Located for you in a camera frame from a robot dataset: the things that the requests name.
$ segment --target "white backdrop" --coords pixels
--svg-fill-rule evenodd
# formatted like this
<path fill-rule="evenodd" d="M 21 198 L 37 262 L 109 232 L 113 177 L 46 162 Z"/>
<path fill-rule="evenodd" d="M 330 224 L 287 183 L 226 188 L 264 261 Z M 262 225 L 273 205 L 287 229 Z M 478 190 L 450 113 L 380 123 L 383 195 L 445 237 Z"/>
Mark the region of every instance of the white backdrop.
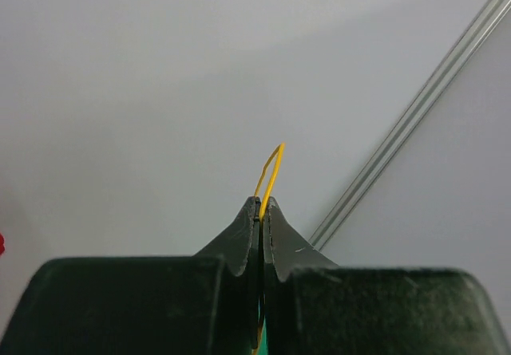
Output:
<path fill-rule="evenodd" d="M 485 0 L 0 0 L 0 323 L 48 258 L 191 254 L 287 142 L 306 236 Z"/>

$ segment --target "clamp jaw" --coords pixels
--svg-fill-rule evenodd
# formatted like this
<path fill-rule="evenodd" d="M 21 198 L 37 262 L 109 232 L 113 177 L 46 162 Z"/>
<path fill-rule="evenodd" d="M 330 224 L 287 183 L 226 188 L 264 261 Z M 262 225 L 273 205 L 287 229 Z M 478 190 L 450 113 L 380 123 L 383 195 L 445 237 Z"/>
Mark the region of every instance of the clamp jaw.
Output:
<path fill-rule="evenodd" d="M 459 270 L 351 269 L 270 198 L 247 199 L 192 257 L 64 258 L 34 275 L 0 355 L 507 354 L 479 283 Z"/>

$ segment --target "white wall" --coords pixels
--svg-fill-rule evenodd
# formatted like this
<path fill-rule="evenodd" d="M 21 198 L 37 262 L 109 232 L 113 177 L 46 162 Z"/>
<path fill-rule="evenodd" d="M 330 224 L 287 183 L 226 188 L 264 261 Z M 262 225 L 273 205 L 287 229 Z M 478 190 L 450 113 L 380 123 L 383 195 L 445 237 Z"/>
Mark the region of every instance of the white wall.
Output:
<path fill-rule="evenodd" d="M 485 0 L 0 0 L 0 323 L 46 259 L 191 254 L 287 141 L 319 224 Z"/>
<path fill-rule="evenodd" d="M 511 337 L 511 16 L 473 56 L 324 254 L 343 266 L 454 266 Z"/>

